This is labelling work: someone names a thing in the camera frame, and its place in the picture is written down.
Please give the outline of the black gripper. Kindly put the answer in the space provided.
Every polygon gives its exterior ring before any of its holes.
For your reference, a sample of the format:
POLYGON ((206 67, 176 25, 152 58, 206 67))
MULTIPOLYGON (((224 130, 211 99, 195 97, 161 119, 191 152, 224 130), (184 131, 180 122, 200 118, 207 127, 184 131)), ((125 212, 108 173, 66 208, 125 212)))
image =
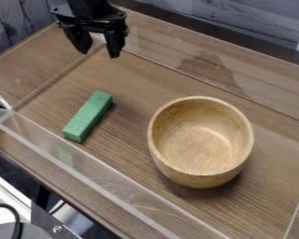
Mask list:
POLYGON ((73 47, 87 54, 92 46, 89 32, 104 34, 111 58, 119 58, 128 33, 127 14, 108 0, 65 0, 52 7, 60 27, 73 47))

